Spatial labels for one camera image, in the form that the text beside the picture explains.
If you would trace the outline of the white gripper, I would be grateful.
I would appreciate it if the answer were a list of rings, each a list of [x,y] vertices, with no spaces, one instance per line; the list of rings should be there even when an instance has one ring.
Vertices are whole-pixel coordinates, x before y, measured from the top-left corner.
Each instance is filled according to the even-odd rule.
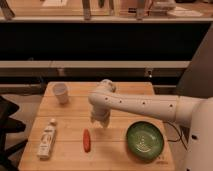
[[[108,109],[100,108],[100,107],[93,107],[91,111],[90,121],[92,124],[99,121],[102,123],[102,127],[104,129],[108,128],[109,125],[109,117],[110,111]]]

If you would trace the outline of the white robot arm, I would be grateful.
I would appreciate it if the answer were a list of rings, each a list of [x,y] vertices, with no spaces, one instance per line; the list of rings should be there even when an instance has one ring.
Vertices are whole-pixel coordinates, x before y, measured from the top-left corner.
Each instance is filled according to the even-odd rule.
[[[115,90],[115,84],[104,79],[90,92],[92,120],[108,122],[113,109],[188,127],[183,171],[213,171],[213,97],[119,94]]]

